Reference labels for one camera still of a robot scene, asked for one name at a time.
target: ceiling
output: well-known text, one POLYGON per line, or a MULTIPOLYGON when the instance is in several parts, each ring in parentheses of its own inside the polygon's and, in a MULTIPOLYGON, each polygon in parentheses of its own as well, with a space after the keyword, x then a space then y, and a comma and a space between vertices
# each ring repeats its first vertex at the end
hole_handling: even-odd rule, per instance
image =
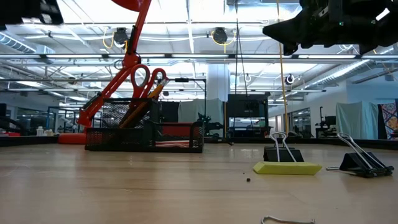
MULTIPOLYGON (((299 0, 283 1, 288 3, 280 4, 280 18, 290 19, 297 15, 301 7, 299 0)), ((37 21, 26 19, 25 24, 18 26, 8 26, 7 34, 13 35, 16 39, 23 41, 27 45, 44 45, 52 49, 56 54, 123 54, 124 50, 112 43, 113 32, 116 28, 124 27, 127 33, 131 32, 131 27, 137 19, 138 13, 119 7, 111 0, 96 0, 93 5, 92 0, 58 0, 58 5, 62 12, 65 24, 62 26, 48 26, 37 21)), ((146 24, 142 30, 139 41, 138 52, 140 54, 154 53, 186 53, 186 54, 279 54, 278 42, 262 34, 262 28, 266 25, 277 22, 277 4, 248 4, 238 7, 239 33, 241 36, 241 50, 239 42, 235 41, 236 32, 236 11, 234 7, 225 4, 222 0, 153 0, 146 18, 146 24), (216 44, 211 38, 211 33, 215 27, 224 27, 231 43, 225 48, 216 44)), ((21 54, 20 52, 0 45, 2 54, 21 54)), ((314 46, 310 49, 299 49, 297 54, 356 54, 356 46, 333 46, 324 48, 314 46)), ((77 61, 62 60, 69 63, 68 66, 53 66, 45 63, 34 64, 34 60, 8 59, 15 67, 22 67, 32 71, 33 75, 27 75, 32 79, 43 78, 51 74, 50 78, 112 78, 118 72, 120 62, 117 60, 99 61, 82 60, 91 63, 90 66, 74 66, 77 61)), ((161 67, 165 69, 170 78, 206 78, 209 60, 166 60, 156 59, 144 61, 149 65, 151 71, 161 67)), ((244 77, 243 70, 252 77, 248 86, 251 88, 280 89, 280 63, 272 61, 239 61, 238 69, 234 60, 218 61, 217 63, 228 63, 229 71, 232 75, 244 77)), ((325 62, 315 63, 307 60, 306 62, 288 62, 283 66, 285 75, 292 74, 298 82, 308 82, 319 72, 326 71, 337 66, 338 63, 325 62)), ((45 83, 46 86, 57 88, 72 88, 73 85, 45 83)), ((101 90, 108 82, 100 84, 87 84, 79 82, 75 88, 90 88, 95 86, 101 90)), ((28 86, 20 83, 12 83, 13 88, 27 88, 28 86)), ((172 88, 200 90, 195 82, 190 83, 170 83, 172 88)), ((132 88, 129 81, 124 82, 120 88, 132 88)), ((244 88, 244 82, 239 82, 237 88, 244 88)), ((131 91, 120 92, 114 97, 131 97, 131 91)), ((203 98, 204 94, 200 91, 171 93, 168 98, 203 98)))

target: wooden table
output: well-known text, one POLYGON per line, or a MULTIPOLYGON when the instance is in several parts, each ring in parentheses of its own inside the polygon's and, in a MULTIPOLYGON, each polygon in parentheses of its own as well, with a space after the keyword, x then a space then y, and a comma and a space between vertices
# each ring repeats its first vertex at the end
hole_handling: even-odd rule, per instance
MULTIPOLYGON (((88 152, 57 144, 0 148, 0 223, 249 224, 266 215, 320 224, 398 223, 398 174, 257 175, 251 168, 263 147, 207 144, 203 154, 88 152)), ((324 167, 339 166, 351 152, 293 147, 324 167)), ((398 151, 372 152, 398 168, 398 151)))

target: binder clip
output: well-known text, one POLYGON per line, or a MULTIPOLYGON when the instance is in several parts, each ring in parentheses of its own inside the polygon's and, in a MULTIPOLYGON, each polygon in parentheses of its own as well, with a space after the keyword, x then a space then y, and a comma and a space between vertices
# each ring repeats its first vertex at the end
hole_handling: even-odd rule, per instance
POLYGON ((338 133, 337 136, 355 152, 346 153, 340 167, 327 167, 326 170, 340 171, 365 178, 392 175, 394 167, 385 166, 373 153, 360 148, 350 135, 338 133))
POLYGON ((275 141, 274 147, 264 147, 264 161, 267 162, 304 162, 303 156, 300 150, 288 147, 286 144, 287 134, 282 132, 272 133, 269 136, 275 141), (277 134, 281 134, 284 138, 282 140, 282 147, 279 147, 278 140, 274 137, 277 134))

